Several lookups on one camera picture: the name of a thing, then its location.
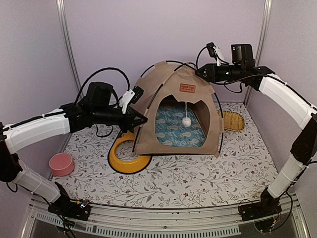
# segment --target pet tent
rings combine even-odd
[[[214,89],[197,77],[191,67],[185,64],[168,64],[166,61],[156,63],[149,74],[139,78],[136,86],[142,88],[144,94],[132,107],[148,118],[147,123],[134,130],[136,154],[219,156],[218,145],[220,134],[223,132],[223,119],[219,117],[212,99]],[[185,105],[185,102],[204,132],[206,139],[203,144],[200,147],[177,147],[160,143],[156,131],[160,105]]]

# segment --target yellow pet feeder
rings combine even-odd
[[[108,153],[108,162],[113,170],[117,171],[121,174],[135,174],[143,169],[145,169],[150,161],[152,156],[151,155],[140,155],[133,161],[122,161],[115,155],[116,148],[125,141],[134,141],[134,134],[131,132],[127,133],[121,133],[114,144],[112,145],[112,148],[110,149],[110,152]]]

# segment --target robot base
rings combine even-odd
[[[241,214],[242,221],[254,220],[262,217],[272,216],[277,213],[281,213],[282,208],[279,204],[274,207],[261,206],[261,202],[242,205],[239,207],[239,213]]]
[[[55,182],[60,191],[60,197],[52,203],[48,211],[59,214],[62,217],[69,217],[82,221],[87,221],[90,215],[91,207],[87,201],[71,201],[65,189],[59,183]]]

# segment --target white robotic arm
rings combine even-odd
[[[112,92],[111,85],[94,82],[89,85],[87,96],[78,103],[63,105],[48,114],[16,124],[3,126],[0,122],[0,180],[13,182],[41,196],[51,204],[52,212],[87,220],[90,207],[86,201],[72,202],[60,184],[30,169],[18,158],[17,152],[41,140],[73,133],[95,123],[117,125],[123,132],[127,132],[147,121],[146,117],[128,106],[140,98],[142,89],[128,90],[117,108],[117,104],[109,105]]]
[[[275,74],[269,75],[280,80]],[[263,77],[259,91],[279,104],[303,130],[317,111],[314,105],[307,104],[286,85],[287,83],[280,83],[273,78]],[[269,194],[273,198],[279,198],[289,185],[295,182],[296,177],[305,167],[306,164],[296,160],[293,154],[290,154],[274,182],[268,186]]]
[[[216,59],[213,43],[206,47]],[[317,108],[300,96],[287,83],[265,66],[255,67],[252,47],[248,44],[231,45],[233,65],[208,63],[195,70],[207,82],[228,85],[242,82],[253,87],[280,105],[302,129],[291,148],[291,154],[280,173],[261,194],[261,201],[240,206],[243,220],[256,219],[280,212],[280,196],[295,183],[317,151]]]

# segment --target string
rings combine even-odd
[[[187,117],[187,102],[185,102],[185,115]]]

